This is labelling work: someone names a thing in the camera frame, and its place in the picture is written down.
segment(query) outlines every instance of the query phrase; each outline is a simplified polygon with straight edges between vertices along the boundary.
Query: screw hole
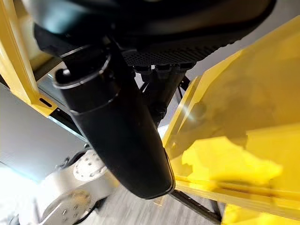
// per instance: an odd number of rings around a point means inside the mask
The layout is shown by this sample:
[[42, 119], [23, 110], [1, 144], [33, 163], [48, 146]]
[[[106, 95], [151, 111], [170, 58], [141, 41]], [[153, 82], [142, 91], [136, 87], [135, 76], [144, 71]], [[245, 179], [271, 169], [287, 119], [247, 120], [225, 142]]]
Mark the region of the screw hole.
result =
[[39, 99], [42, 103], [44, 103], [46, 106], [48, 106], [48, 107], [52, 107], [52, 105], [49, 103], [49, 102], [47, 102], [45, 99], [43, 99], [43, 98], [40, 98]]

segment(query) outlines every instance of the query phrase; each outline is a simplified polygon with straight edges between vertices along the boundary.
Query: bright light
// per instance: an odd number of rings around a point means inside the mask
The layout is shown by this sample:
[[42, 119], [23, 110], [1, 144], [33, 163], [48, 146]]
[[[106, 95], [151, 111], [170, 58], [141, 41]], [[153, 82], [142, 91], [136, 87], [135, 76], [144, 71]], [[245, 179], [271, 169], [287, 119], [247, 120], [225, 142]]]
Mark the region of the bright light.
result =
[[8, 215], [18, 214], [18, 210], [26, 199], [33, 196], [37, 184], [7, 166], [0, 165], [0, 221]]

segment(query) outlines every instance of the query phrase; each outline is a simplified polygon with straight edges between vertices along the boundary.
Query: yellow protective cover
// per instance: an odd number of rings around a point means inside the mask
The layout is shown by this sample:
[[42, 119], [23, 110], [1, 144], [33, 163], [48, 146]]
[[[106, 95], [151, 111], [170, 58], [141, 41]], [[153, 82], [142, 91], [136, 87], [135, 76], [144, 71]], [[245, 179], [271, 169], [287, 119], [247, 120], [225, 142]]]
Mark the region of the yellow protective cover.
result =
[[189, 86], [163, 143], [176, 188], [300, 220], [300, 16]]
[[222, 225], [300, 225], [300, 221], [227, 205]]

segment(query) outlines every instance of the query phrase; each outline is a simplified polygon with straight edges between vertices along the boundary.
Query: black bracket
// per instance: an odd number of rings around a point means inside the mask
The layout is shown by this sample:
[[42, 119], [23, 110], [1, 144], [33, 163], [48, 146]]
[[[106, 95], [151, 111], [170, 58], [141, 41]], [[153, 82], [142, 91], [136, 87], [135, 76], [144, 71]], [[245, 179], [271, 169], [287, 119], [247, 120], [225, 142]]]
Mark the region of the black bracket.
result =
[[184, 90], [186, 91], [188, 89], [188, 86], [189, 86], [189, 83], [191, 81], [186, 77], [184, 76], [184, 78], [182, 79], [182, 81], [180, 82], [179, 86]]

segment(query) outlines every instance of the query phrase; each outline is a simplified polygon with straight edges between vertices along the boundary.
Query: yellow beam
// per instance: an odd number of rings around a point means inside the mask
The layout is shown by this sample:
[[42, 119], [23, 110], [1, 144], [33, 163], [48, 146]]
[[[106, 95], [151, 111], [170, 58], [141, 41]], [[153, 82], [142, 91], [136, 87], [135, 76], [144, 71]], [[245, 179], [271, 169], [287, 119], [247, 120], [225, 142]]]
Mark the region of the yellow beam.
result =
[[57, 106], [38, 92], [12, 0], [0, 0], [0, 22], [0, 74], [14, 95], [47, 117]]

